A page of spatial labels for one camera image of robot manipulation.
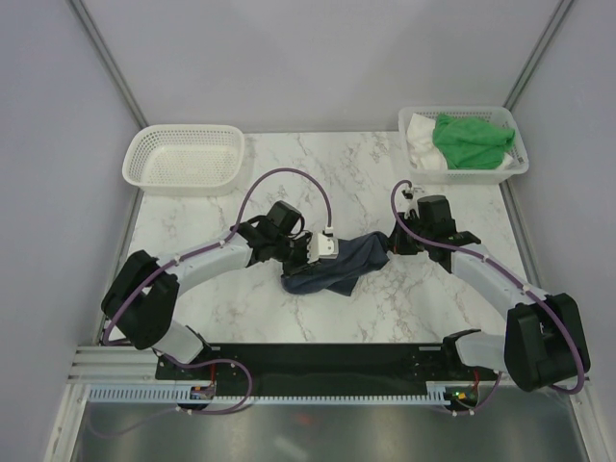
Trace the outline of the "dark blue towel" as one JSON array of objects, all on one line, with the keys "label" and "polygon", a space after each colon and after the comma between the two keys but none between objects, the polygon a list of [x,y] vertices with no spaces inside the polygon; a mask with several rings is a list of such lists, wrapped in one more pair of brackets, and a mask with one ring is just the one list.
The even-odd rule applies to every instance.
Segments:
[{"label": "dark blue towel", "polygon": [[382,270],[389,262],[388,238],[376,231],[351,240],[338,240],[339,253],[293,275],[282,275],[283,289],[292,295],[330,291],[351,296],[361,276]]}]

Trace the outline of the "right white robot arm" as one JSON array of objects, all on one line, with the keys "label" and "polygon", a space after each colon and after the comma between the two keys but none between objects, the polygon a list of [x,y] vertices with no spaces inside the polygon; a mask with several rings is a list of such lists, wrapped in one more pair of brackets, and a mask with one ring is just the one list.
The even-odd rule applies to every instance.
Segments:
[{"label": "right white robot arm", "polygon": [[478,292],[505,321],[501,334],[468,329],[443,340],[441,371],[462,379],[475,367],[504,372],[525,392],[574,379],[578,393],[590,358],[578,305],[565,293],[550,295],[496,259],[481,239],[460,231],[442,195],[422,197],[406,212],[395,211],[390,248],[398,255],[424,252],[447,273]]}]

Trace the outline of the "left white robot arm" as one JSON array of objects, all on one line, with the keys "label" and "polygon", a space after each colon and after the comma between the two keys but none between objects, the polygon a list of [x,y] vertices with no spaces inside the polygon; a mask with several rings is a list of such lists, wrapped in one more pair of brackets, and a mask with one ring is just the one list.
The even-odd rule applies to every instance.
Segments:
[{"label": "left white robot arm", "polygon": [[277,201],[266,215],[232,227],[220,239],[185,250],[169,259],[144,250],[131,254],[110,289],[101,310],[135,349],[153,349],[177,361],[189,379],[205,376],[211,357],[205,342],[174,319],[177,301],[197,286],[234,270],[275,260],[285,276],[312,270],[338,256],[338,241],[328,227],[320,233],[304,229],[303,215]]}]

